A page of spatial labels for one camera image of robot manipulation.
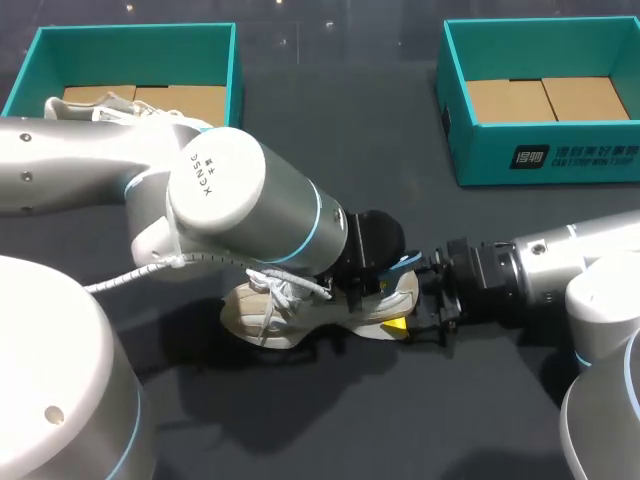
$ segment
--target sneaker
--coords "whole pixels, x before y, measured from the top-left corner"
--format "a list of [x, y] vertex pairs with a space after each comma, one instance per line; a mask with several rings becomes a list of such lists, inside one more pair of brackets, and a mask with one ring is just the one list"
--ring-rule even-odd
[[130, 102], [109, 92], [95, 103], [70, 103], [57, 97], [44, 105], [44, 118], [50, 120], [85, 120], [135, 125], [141, 119], [167, 119], [170, 123], [186, 125], [199, 132], [213, 128], [197, 118], [185, 117], [178, 110], [164, 111], [140, 100]]
[[295, 347], [314, 329], [335, 324], [378, 340], [400, 340], [406, 332], [385, 323], [409, 315], [418, 301], [418, 278], [413, 271], [398, 276], [390, 294], [362, 299], [362, 310], [349, 312], [344, 295], [324, 300], [304, 287], [247, 270], [249, 283], [233, 289], [220, 314], [233, 335], [266, 348]]
[[51, 97], [44, 104], [44, 118], [48, 120], [84, 120], [92, 121], [96, 108], [107, 107], [128, 115], [135, 115], [133, 102], [117, 96], [115, 93], [107, 93], [95, 103], [71, 103]]

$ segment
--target robotic arm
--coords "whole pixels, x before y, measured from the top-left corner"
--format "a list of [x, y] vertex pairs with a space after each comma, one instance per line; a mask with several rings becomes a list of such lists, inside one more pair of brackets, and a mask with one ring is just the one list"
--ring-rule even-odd
[[[356, 310], [405, 253], [389, 215], [345, 210], [240, 130], [7, 118], [0, 143], [0, 215], [124, 203], [134, 261], [184, 267], [165, 268], [170, 279], [205, 257], [258, 264], [315, 277]], [[0, 398], [0, 477], [150, 478], [149, 409], [99, 304], [60, 272], [1, 256], [0, 286], [0, 380], [26, 392]]]
[[357, 308], [405, 251], [389, 215], [346, 211], [240, 130], [9, 118], [0, 141], [12, 153], [0, 214], [125, 203], [139, 267], [195, 252], [251, 259], [339, 288]]

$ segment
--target black table surface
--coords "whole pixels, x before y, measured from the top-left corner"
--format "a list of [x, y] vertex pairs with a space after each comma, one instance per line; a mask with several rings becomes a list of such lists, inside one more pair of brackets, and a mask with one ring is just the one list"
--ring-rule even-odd
[[[392, 214], [425, 252], [640, 208], [632, 186], [458, 187], [432, 77], [425, 63], [248, 70], [244, 128], [346, 208]], [[2, 219], [0, 251], [84, 283], [133, 266], [119, 206]], [[466, 326], [451, 358], [329, 329], [289, 354], [262, 351], [217, 322], [242, 280], [225, 270], [98, 297], [153, 404], [159, 479], [570, 478], [562, 335]]]

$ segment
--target white cable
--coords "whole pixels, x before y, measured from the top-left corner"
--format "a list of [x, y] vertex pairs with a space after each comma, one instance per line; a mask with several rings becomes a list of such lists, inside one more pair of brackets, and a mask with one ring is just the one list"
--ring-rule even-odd
[[110, 280], [105, 280], [104, 282], [86, 286], [84, 288], [89, 293], [103, 292], [105, 290], [120, 287], [139, 278], [146, 277], [147, 275], [151, 275], [152, 273], [163, 270], [165, 268], [176, 268], [176, 265], [188, 265], [200, 262], [229, 263], [231, 265], [237, 265], [244, 269], [250, 268], [252, 270], [258, 270], [269, 277], [279, 278], [280, 280], [284, 280], [286, 282], [299, 285], [303, 288], [307, 288], [325, 300], [330, 300], [332, 298], [329, 290], [305, 278], [292, 275], [282, 270], [264, 268], [262, 265], [255, 262], [239, 261], [238, 259], [217, 256], [211, 253], [183, 253], [178, 256], [168, 257], [161, 262], [152, 263], [144, 267], [136, 268], [131, 272], [119, 275]]

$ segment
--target white robotic arm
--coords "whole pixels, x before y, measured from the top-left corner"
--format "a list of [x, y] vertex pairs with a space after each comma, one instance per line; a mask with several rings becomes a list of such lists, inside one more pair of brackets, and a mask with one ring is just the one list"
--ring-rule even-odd
[[[0, 162], [0, 214], [125, 203], [139, 267], [200, 253], [316, 277], [350, 305], [376, 293], [377, 275], [404, 254], [395, 220], [350, 214], [248, 133], [198, 134], [154, 117], [0, 119], [11, 152]], [[171, 276], [197, 269], [182, 270]]]

